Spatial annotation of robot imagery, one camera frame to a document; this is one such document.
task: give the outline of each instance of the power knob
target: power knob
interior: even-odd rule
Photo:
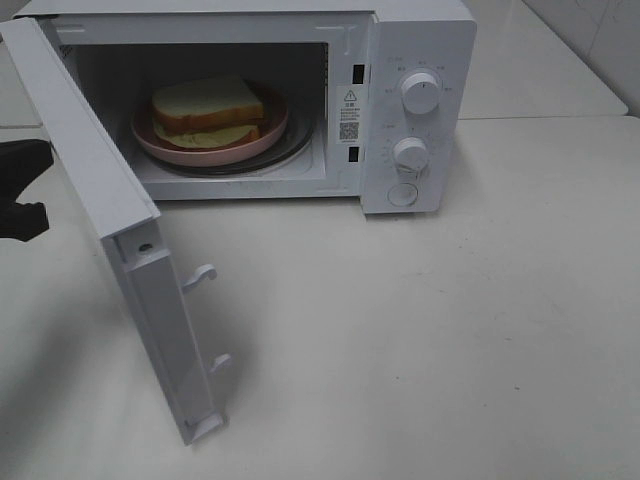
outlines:
[[[424,115],[438,106],[442,83],[431,71],[415,71],[400,86],[404,108],[416,115]]]
[[[417,175],[429,164],[427,146],[419,138],[404,138],[393,147],[393,162],[398,172]]]

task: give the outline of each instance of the sandwich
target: sandwich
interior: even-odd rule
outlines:
[[[156,136],[183,149],[242,145],[260,138],[265,109],[238,75],[172,85],[151,98]]]

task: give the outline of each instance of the wall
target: wall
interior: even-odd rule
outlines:
[[[11,19],[27,3],[28,0],[0,0],[0,22]]]
[[[524,1],[640,116],[640,1]]]

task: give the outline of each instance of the open microwave door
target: open microwave door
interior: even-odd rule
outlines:
[[[178,280],[160,213],[31,18],[0,23],[16,70],[102,242],[185,444],[223,423],[183,294],[210,265]]]

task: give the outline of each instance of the white table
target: white table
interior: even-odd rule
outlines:
[[[478,37],[460,118],[627,112],[521,0],[465,1],[478,21]],[[0,44],[0,128],[39,123]]]
[[[231,423],[181,446],[58,168],[0,241],[0,478],[640,477],[640,122],[461,122],[437,215],[162,205]]]

